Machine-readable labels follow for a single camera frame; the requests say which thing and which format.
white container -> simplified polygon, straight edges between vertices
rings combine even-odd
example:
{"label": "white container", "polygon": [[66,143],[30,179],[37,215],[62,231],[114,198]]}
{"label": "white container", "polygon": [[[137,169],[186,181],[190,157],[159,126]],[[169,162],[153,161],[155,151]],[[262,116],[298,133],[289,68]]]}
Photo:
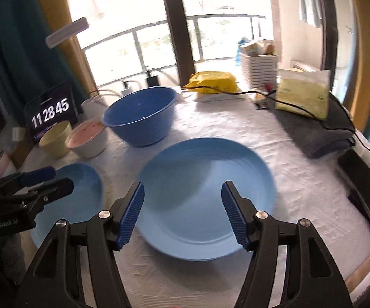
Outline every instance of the white container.
{"label": "white container", "polygon": [[107,143],[108,134],[100,118],[92,118],[77,126],[65,142],[70,150],[84,158],[101,154]]}
{"label": "white container", "polygon": [[247,56],[243,53],[242,75],[249,88],[258,88],[268,83],[276,84],[279,57],[276,55]]}
{"label": "white container", "polygon": [[102,100],[103,96],[95,96],[88,98],[81,104],[82,111],[87,119],[101,118],[104,112],[108,109],[108,105]]}
{"label": "white container", "polygon": [[17,170],[5,151],[0,152],[0,178],[15,174]]}

yellow bag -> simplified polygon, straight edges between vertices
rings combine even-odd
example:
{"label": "yellow bag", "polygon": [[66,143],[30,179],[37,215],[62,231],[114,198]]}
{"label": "yellow bag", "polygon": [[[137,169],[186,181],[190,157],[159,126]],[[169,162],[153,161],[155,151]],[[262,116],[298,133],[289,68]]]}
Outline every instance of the yellow bag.
{"label": "yellow bag", "polygon": [[237,91],[238,86],[236,85],[235,77],[231,73],[205,71],[192,74],[189,83],[183,88],[199,93],[221,93],[214,88],[234,93]]}

black cable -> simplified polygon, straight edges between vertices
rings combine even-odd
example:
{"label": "black cable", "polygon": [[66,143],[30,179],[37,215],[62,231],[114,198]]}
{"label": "black cable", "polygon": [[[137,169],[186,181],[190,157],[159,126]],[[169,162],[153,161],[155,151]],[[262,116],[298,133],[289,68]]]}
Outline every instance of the black cable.
{"label": "black cable", "polygon": [[111,90],[111,89],[97,89],[97,90],[94,90],[94,91],[90,91],[89,94],[92,94],[92,93],[96,93],[96,92],[100,92],[100,91],[108,91],[108,92],[111,92],[113,95],[115,96],[118,96],[118,97],[121,97],[120,94],[118,94],[116,91],[114,90]]}
{"label": "black cable", "polygon": [[314,114],[312,114],[312,113],[311,113],[311,112],[309,112],[308,110],[306,110],[306,109],[304,109],[304,108],[301,108],[300,106],[295,105],[295,104],[286,103],[286,102],[283,102],[283,101],[281,101],[281,100],[277,100],[276,98],[273,98],[273,97],[271,97],[271,96],[270,96],[272,93],[264,94],[264,93],[262,93],[262,92],[260,92],[260,91],[256,91],[256,90],[241,91],[241,92],[239,92],[239,93],[230,93],[230,92],[227,92],[227,91],[221,90],[221,89],[219,89],[219,88],[216,88],[216,87],[209,87],[209,86],[195,86],[195,87],[190,87],[190,88],[185,88],[185,87],[184,87],[184,89],[187,89],[187,90],[191,90],[191,89],[202,89],[202,88],[205,88],[205,89],[214,89],[214,90],[216,90],[216,91],[218,91],[218,92],[226,93],[226,94],[228,94],[228,95],[244,95],[244,94],[248,94],[248,93],[258,93],[258,94],[260,94],[260,95],[262,95],[262,96],[264,96],[264,97],[266,97],[266,98],[269,98],[269,99],[271,99],[271,100],[273,100],[273,101],[275,101],[275,102],[277,102],[277,103],[281,103],[281,104],[284,104],[284,105],[289,105],[289,106],[291,106],[291,107],[293,107],[293,108],[296,108],[296,109],[299,109],[299,110],[302,110],[302,111],[306,112],[308,115],[310,115],[310,116],[311,116],[311,118],[312,118],[312,119],[317,120],[317,121],[320,123],[320,125],[321,125],[325,130],[328,130],[328,131],[338,131],[338,130],[343,130],[343,131],[352,132],[352,133],[356,136],[356,138],[358,138],[358,140],[359,140],[359,142],[362,144],[362,146],[363,146],[364,148],[366,148],[366,149],[370,152],[370,149],[369,149],[369,148],[368,148],[368,147],[367,147],[367,146],[366,146],[366,145],[365,145],[365,144],[360,140],[359,136],[358,136],[358,135],[357,135],[357,133],[356,133],[356,127],[355,127],[355,125],[353,124],[353,121],[350,119],[350,117],[349,117],[348,113],[345,111],[345,109],[343,108],[342,104],[339,102],[339,100],[338,100],[336,97],[334,97],[335,101],[340,105],[340,107],[342,108],[342,110],[343,110],[343,111],[345,111],[346,116],[348,117],[348,119],[349,119],[349,121],[350,121],[350,123],[351,123],[351,125],[352,125],[352,127],[353,127],[353,130],[351,130],[350,128],[330,128],[330,127],[327,127],[327,126],[325,126],[325,125],[324,125],[324,123],[323,123],[321,120],[319,120],[319,119],[318,119]]}

metal screw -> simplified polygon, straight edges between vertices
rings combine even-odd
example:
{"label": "metal screw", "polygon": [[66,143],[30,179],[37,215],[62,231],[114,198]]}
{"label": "metal screw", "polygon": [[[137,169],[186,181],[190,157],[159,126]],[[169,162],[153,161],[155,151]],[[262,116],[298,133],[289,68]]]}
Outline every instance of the metal screw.
{"label": "metal screw", "polygon": [[268,213],[266,213],[265,211],[258,211],[256,212],[256,217],[263,220],[268,217]]}
{"label": "metal screw", "polygon": [[67,224],[67,220],[58,220],[55,225],[57,227],[64,227]]}
{"label": "metal screw", "polygon": [[106,218],[108,218],[110,215],[111,215],[110,211],[100,211],[100,212],[98,213],[98,216],[99,216],[101,219],[106,219]]}
{"label": "metal screw", "polygon": [[310,227],[312,223],[308,219],[301,219],[300,224],[304,227]]}

table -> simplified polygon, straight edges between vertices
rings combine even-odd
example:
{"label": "table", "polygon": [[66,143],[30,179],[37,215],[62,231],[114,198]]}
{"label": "table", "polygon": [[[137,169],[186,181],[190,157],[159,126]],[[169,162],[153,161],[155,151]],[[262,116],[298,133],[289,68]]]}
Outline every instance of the table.
{"label": "table", "polygon": [[[347,199],[347,188],[335,171],[336,154],[307,159],[284,132],[272,113],[255,110],[249,100],[195,103],[190,98],[176,105],[169,135],[161,142],[133,148],[110,130],[106,150],[85,160],[69,153],[51,160],[35,148],[22,170],[47,165],[56,169],[75,162],[94,167],[103,179],[104,208],[122,198],[145,164],[163,149],[183,140],[219,137],[235,140],[255,151],[271,170],[278,195],[273,216],[296,223],[313,222],[335,259],[344,279],[370,255],[370,225]],[[115,253],[127,295],[134,308],[232,308],[241,289],[251,253],[238,251],[206,262],[166,256],[149,246],[134,230],[131,241]],[[283,287],[286,250],[280,248],[271,305],[279,303]],[[94,305],[88,262],[82,256],[87,303]]]}

